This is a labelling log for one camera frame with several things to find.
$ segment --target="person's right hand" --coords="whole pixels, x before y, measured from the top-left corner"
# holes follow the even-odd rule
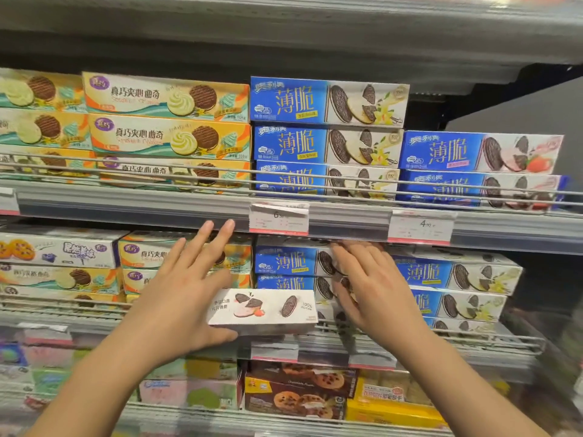
[[[397,358],[412,344],[433,335],[407,281],[380,244],[332,243],[340,270],[348,275],[354,296],[334,279],[333,289],[350,320]]]

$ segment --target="purple oval logo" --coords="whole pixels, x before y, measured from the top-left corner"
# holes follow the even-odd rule
[[[115,129],[115,124],[113,124],[113,121],[109,118],[97,118],[95,120],[95,126],[102,131],[110,131]]]
[[[135,243],[128,243],[127,245],[124,245],[124,251],[126,253],[138,253],[140,251],[140,247],[135,245]]]
[[[133,281],[139,281],[142,279],[142,277],[143,275],[139,271],[130,271],[128,273],[128,278],[130,278]]]
[[[89,79],[89,84],[91,87],[97,90],[105,90],[109,87],[109,80],[101,75],[96,75]]]
[[[117,161],[117,158],[115,156],[106,156],[103,158],[103,165],[106,168],[119,168],[120,167],[120,163],[119,162],[106,162],[105,160],[112,160],[112,161]]]

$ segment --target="brown cookie box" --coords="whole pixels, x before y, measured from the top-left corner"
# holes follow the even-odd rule
[[[346,397],[316,392],[308,387],[245,377],[245,409],[266,414],[342,420]]]
[[[306,388],[323,395],[353,398],[358,371],[348,368],[320,367],[317,365],[287,364],[284,362],[251,362],[248,374],[267,381]],[[327,374],[336,374],[330,380]]]

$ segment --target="person's left hand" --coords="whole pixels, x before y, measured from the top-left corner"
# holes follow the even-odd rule
[[[235,331],[211,327],[206,322],[206,312],[215,294],[231,286],[229,270],[207,274],[234,228],[235,222],[228,220],[206,246],[213,230],[212,221],[204,223],[192,241],[179,239],[112,333],[139,354],[136,360],[143,363],[144,370],[150,371],[190,351],[237,338]]]

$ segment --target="forearm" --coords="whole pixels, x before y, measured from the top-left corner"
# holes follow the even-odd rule
[[[398,356],[456,436],[548,437],[432,331]]]
[[[26,437],[108,437],[148,368],[131,344],[108,336],[73,370]]]

